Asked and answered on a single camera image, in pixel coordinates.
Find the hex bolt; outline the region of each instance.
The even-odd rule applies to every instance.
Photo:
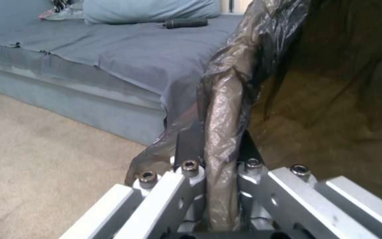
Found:
[[[248,173],[259,174],[262,171],[262,163],[255,158],[247,159],[244,165],[244,170]]]
[[[143,189],[152,189],[157,183],[157,173],[154,171],[145,171],[139,175],[139,185]]]
[[[301,164],[295,164],[291,166],[290,171],[305,182],[309,180],[309,177],[312,174],[308,167]]]
[[[196,160],[186,160],[181,165],[182,175],[185,177],[195,177],[198,175],[198,162]]]

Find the mattress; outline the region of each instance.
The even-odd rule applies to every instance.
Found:
[[[206,63],[241,19],[222,15],[206,27],[183,29],[34,21],[0,33],[0,64],[121,92],[124,100],[146,107],[161,103],[171,124],[195,102]]]

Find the blue pillow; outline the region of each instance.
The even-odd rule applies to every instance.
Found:
[[[215,18],[220,0],[85,0],[88,23],[147,23],[172,18]]]

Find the translucent plastic wrap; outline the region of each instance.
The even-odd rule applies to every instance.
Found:
[[[254,0],[244,19],[208,64],[197,104],[133,159],[125,182],[144,170],[170,170],[178,132],[198,124],[204,142],[207,211],[212,230],[239,225],[236,165],[241,136],[260,84],[277,69],[306,18],[310,0]]]

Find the beige carpet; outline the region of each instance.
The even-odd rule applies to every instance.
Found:
[[[59,237],[144,148],[0,94],[0,238]]]

